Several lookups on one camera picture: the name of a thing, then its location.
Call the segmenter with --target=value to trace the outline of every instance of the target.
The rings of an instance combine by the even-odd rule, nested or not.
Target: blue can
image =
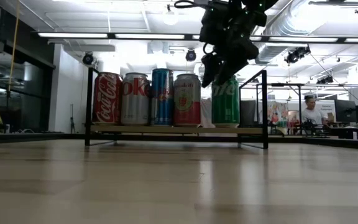
[[[152,126],[172,126],[173,71],[157,68],[152,72]]]

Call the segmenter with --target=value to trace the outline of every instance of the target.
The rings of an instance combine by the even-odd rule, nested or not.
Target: silver can
[[[150,82],[143,73],[127,73],[122,82],[121,123],[144,126],[149,123]]]
[[[197,75],[181,74],[173,86],[175,126],[198,127],[201,124],[201,82]]]

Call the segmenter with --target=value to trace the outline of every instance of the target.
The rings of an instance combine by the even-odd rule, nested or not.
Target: red can
[[[99,72],[94,81],[94,123],[120,123],[121,87],[122,78],[118,74]]]
[[[178,75],[173,86],[175,126],[198,127],[201,124],[201,83],[197,75]]]

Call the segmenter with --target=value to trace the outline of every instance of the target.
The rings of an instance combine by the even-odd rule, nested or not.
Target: security camera
[[[196,52],[194,51],[194,49],[189,49],[187,51],[187,54],[186,54],[186,61],[188,62],[194,62],[194,60],[196,60]]]
[[[86,52],[85,56],[82,58],[82,62],[85,65],[92,65],[94,63],[94,57],[92,52]]]

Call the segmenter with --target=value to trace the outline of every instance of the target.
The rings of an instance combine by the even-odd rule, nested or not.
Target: soda can
[[[143,126],[149,123],[149,89],[147,75],[127,73],[122,82],[121,123]]]
[[[198,127],[201,124],[201,82],[197,75],[181,74],[173,85],[175,126]]]
[[[94,81],[93,119],[95,124],[119,124],[121,105],[120,75],[99,72]]]
[[[152,126],[172,126],[173,71],[157,68],[152,71]]]
[[[235,76],[212,83],[212,123],[217,128],[236,128],[240,123],[239,82]]]

